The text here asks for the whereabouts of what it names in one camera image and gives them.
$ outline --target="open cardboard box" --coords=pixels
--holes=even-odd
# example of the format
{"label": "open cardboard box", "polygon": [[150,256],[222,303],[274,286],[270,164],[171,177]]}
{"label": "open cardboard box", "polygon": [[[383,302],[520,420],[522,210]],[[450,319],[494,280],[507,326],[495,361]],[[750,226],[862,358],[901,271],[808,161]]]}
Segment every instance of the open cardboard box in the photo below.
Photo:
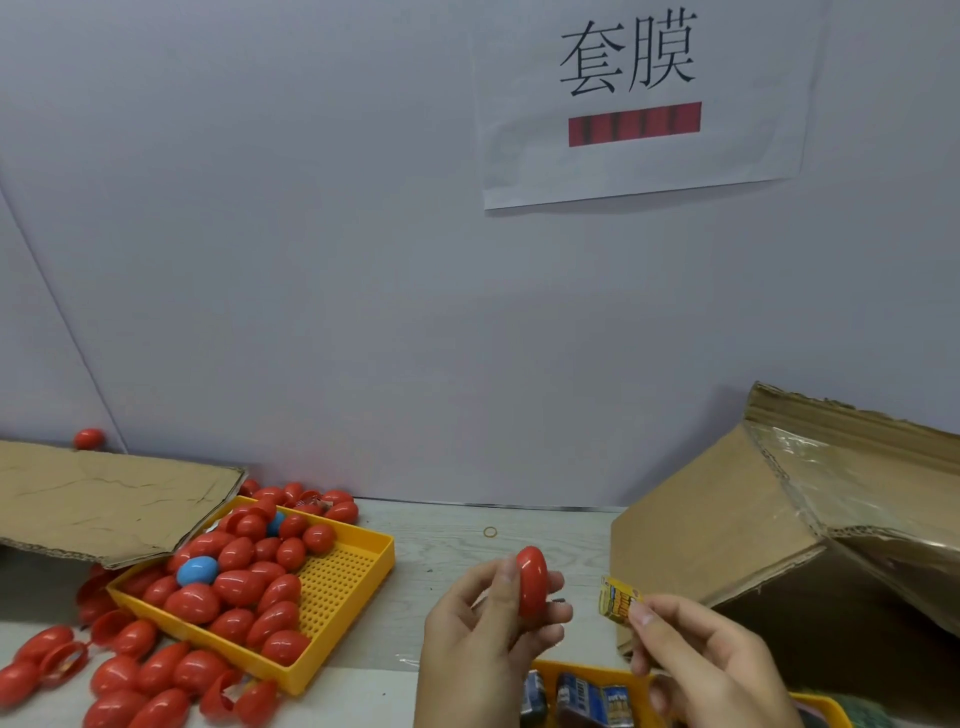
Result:
{"label": "open cardboard box", "polygon": [[739,425],[613,522],[611,575],[754,630],[791,689],[960,718],[957,435],[757,384]]}
{"label": "open cardboard box", "polygon": [[0,544],[109,569],[184,544],[242,468],[0,440]]}

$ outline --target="yellow package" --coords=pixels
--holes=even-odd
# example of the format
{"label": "yellow package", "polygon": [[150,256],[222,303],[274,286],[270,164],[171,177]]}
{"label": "yellow package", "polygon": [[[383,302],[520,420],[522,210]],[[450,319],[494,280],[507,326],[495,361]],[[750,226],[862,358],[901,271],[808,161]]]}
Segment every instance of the yellow package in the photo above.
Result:
{"label": "yellow package", "polygon": [[627,623],[627,613],[634,599],[641,600],[640,592],[622,581],[604,576],[600,580],[600,614],[617,624]]}

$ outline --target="white wall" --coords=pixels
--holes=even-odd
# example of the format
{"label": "white wall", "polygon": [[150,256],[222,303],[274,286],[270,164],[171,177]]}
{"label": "white wall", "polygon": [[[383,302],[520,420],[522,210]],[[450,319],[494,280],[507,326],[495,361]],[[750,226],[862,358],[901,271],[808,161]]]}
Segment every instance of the white wall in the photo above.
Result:
{"label": "white wall", "polygon": [[837,0],[791,181],[485,215],[448,0],[31,0],[0,173],[132,450],[626,502],[756,378],[960,429],[960,6]]}
{"label": "white wall", "polygon": [[100,427],[123,446],[0,193],[0,438],[67,444]]}

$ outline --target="yellow plastic tray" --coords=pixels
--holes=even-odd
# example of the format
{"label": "yellow plastic tray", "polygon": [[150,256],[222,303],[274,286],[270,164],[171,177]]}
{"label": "yellow plastic tray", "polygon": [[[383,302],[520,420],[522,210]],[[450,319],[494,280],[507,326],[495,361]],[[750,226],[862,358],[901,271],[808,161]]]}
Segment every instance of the yellow plastic tray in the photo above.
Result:
{"label": "yellow plastic tray", "polygon": [[[669,728],[669,723],[658,716],[654,709],[650,707],[650,701],[647,698],[650,677],[634,677],[634,674],[629,670],[555,663],[549,660],[536,660],[534,669],[540,671],[543,676],[543,684],[546,687],[546,698],[550,707],[550,717],[546,723],[547,728],[556,728],[557,725],[554,719],[554,699],[557,695],[557,677],[561,672],[571,672],[600,688],[605,688],[608,685],[626,686],[627,692],[630,694],[630,702],[634,706],[634,718],[637,718],[638,726],[643,728]],[[830,728],[853,728],[847,714],[843,712],[840,704],[835,700],[821,695],[807,695],[799,692],[791,692],[790,694],[794,700],[819,711],[827,719]]]}
{"label": "yellow plastic tray", "polygon": [[[239,505],[255,502],[252,498],[236,497],[213,514],[205,523],[206,530]],[[299,513],[289,508],[278,509],[287,515]],[[303,513],[311,523],[327,523],[337,532],[337,543],[326,556],[307,556],[297,576],[300,577],[300,631],[310,638],[310,645],[289,667],[283,667],[261,657],[256,652],[217,637],[202,627],[189,624],[145,601],[124,594],[120,587],[138,571],[163,563],[167,557],[137,564],[107,587],[110,596],[120,606],[142,619],[149,619],[160,630],[178,640],[206,647],[223,655],[232,665],[261,680],[276,680],[281,690],[299,695],[337,642],[373,597],[380,583],[394,567],[394,537],[347,523],[331,521]]]}

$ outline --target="hand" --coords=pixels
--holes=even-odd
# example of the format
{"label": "hand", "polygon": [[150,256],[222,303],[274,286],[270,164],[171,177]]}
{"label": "hand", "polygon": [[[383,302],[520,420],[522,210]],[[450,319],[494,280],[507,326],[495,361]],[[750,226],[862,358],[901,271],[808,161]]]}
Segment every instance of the hand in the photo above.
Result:
{"label": "hand", "polygon": [[656,660],[650,703],[691,728],[802,728],[800,714],[764,641],[745,627],[680,596],[648,596],[630,607],[631,671]]}
{"label": "hand", "polygon": [[[550,571],[550,593],[563,586],[564,576]],[[573,619],[569,604],[549,602],[537,622],[521,622],[519,604],[513,558],[473,567],[441,597],[423,629],[414,728],[519,725],[530,664]]]}

